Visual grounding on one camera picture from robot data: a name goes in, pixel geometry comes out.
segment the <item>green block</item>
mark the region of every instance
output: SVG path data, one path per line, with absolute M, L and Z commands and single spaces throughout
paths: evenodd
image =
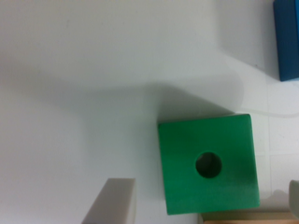
M 168 215 L 258 207 L 250 115 L 159 125 Z

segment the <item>circular hole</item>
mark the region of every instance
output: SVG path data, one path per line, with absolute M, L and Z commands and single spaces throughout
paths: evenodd
M 205 178 L 213 178 L 221 172 L 222 163 L 219 156 L 212 152 L 206 152 L 196 161 L 196 170 Z

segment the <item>blue block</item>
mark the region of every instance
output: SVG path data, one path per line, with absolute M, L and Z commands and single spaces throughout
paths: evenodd
M 274 16 L 281 81 L 299 78 L 299 0 L 275 0 Z

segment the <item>white surface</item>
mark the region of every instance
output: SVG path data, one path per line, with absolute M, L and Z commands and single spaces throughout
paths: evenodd
M 80 223 L 109 177 L 166 214 L 157 119 L 250 113 L 262 209 L 299 179 L 299 84 L 272 0 L 1 1 L 0 223 Z

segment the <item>wooden block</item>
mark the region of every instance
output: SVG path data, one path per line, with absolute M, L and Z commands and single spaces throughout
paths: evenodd
M 258 207 L 250 115 L 159 125 L 169 215 Z
M 292 213 L 216 212 L 201 214 L 203 220 L 296 220 Z

